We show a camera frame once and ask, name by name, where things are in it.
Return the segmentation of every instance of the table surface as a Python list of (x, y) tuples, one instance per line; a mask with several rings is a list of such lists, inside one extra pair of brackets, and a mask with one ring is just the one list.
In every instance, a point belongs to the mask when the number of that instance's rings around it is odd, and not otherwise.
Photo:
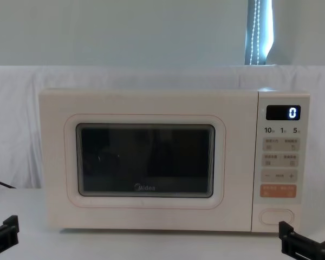
[[(300, 233), (325, 240), (325, 191), (309, 189)], [(46, 224), (44, 190), (0, 188), (0, 225), (18, 215), (19, 244), (0, 259), (292, 259), (277, 234), (128, 230), (53, 230)]]

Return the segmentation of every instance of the digital display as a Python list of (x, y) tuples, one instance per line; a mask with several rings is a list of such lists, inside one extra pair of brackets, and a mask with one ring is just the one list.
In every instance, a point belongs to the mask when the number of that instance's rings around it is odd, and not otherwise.
[(269, 105), (266, 108), (267, 120), (299, 120), (301, 107), (298, 105)]

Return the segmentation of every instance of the glass window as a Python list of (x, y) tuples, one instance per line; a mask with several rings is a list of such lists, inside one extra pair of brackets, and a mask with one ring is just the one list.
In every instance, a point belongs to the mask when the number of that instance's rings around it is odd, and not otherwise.
[(211, 125), (80, 123), (76, 138), (83, 196), (212, 196)]

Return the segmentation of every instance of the black bracket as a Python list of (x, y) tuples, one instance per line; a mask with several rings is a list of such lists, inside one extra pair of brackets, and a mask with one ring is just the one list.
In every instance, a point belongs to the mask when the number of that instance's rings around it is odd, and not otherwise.
[(282, 253), (297, 260), (325, 260), (325, 241), (315, 242), (294, 232), (287, 222), (279, 223)]
[(20, 231), (18, 216), (11, 216), (0, 226), (0, 253), (18, 244), (18, 235)]

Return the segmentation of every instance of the power cord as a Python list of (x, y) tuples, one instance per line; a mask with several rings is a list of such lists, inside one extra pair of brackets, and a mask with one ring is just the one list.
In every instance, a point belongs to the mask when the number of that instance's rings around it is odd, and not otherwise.
[(11, 185), (8, 185), (6, 183), (2, 183), (1, 181), (0, 181), (0, 185), (5, 186), (5, 187), (10, 188), (10, 189), (15, 189), (15, 187), (13, 187)]

